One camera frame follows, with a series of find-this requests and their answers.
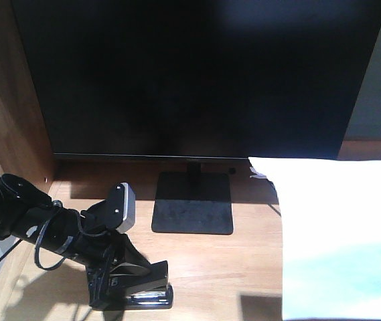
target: wooden desk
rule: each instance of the wooden desk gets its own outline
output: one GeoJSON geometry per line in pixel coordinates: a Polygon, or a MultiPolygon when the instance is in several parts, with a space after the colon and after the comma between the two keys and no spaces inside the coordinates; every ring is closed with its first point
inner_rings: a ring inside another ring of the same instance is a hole
{"type": "MultiPolygon", "coordinates": [[[[181,164],[173,167],[183,170],[181,164]]],[[[226,236],[151,231],[157,173],[166,164],[65,164],[50,189],[65,207],[86,209],[114,183],[130,182],[137,222],[129,237],[151,262],[168,261],[173,308],[124,315],[92,311],[82,265],[66,260],[45,272],[33,263],[33,245],[22,243],[0,272],[0,320],[280,320],[281,218],[268,205],[277,203],[275,193],[264,180],[249,179],[248,168],[244,163],[231,176],[234,233],[226,236]]],[[[42,251],[45,265],[58,258],[42,251]]]]}

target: black monitor screen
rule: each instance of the black monitor screen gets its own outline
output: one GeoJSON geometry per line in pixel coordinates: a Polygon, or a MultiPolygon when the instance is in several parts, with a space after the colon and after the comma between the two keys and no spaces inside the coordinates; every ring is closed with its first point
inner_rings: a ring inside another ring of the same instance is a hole
{"type": "Polygon", "coordinates": [[[53,150],[335,158],[379,0],[13,0],[53,150]]]}

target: monitor stand base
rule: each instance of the monitor stand base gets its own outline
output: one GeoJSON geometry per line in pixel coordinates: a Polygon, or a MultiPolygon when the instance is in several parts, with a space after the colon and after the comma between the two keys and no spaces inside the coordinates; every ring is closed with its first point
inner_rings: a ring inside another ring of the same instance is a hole
{"type": "Polygon", "coordinates": [[[159,233],[232,234],[229,176],[201,173],[200,163],[189,163],[186,173],[161,173],[151,229],[159,233]]]}

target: white cloth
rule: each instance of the white cloth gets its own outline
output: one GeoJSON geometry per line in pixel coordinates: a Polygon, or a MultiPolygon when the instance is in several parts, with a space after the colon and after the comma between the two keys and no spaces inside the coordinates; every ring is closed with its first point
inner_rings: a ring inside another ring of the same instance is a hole
{"type": "Polygon", "coordinates": [[[283,319],[381,319],[381,160],[250,161],[279,198],[283,319]]]}

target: wood grain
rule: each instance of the wood grain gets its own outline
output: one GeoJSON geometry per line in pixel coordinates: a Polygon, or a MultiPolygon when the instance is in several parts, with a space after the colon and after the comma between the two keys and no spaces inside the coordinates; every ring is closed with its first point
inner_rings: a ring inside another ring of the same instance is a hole
{"type": "MultiPolygon", "coordinates": [[[[137,190],[146,189],[150,195],[157,171],[145,169],[143,174],[134,171],[140,180],[137,190]]],[[[65,207],[86,209],[112,182],[124,181],[126,176],[132,179],[133,175],[129,165],[65,166],[51,188],[51,196],[63,200],[65,207]],[[88,184],[84,192],[83,181],[88,184]],[[78,197],[73,196],[75,184],[78,197]]],[[[251,184],[260,200],[275,198],[269,184],[250,179],[249,171],[238,170],[237,175],[240,177],[232,180],[232,200],[240,198],[240,187],[233,187],[233,182],[243,189],[245,182],[251,184]]],[[[44,272],[35,267],[31,255],[21,270],[0,272],[0,278],[7,274],[17,280],[14,287],[10,286],[9,297],[0,297],[0,320],[254,320],[257,313],[262,316],[266,312],[260,311],[260,302],[281,295],[281,218],[266,203],[234,202],[232,235],[154,233],[153,200],[139,199],[136,208],[137,222],[129,237],[150,261],[168,260],[169,281],[175,292],[172,309],[126,311],[123,315],[92,311],[83,266],[67,260],[58,270],[44,272]]],[[[46,265],[58,258],[42,253],[46,265]]]]}
{"type": "Polygon", "coordinates": [[[11,4],[0,0],[0,174],[25,177],[48,191],[54,171],[50,142],[11,4]]]}

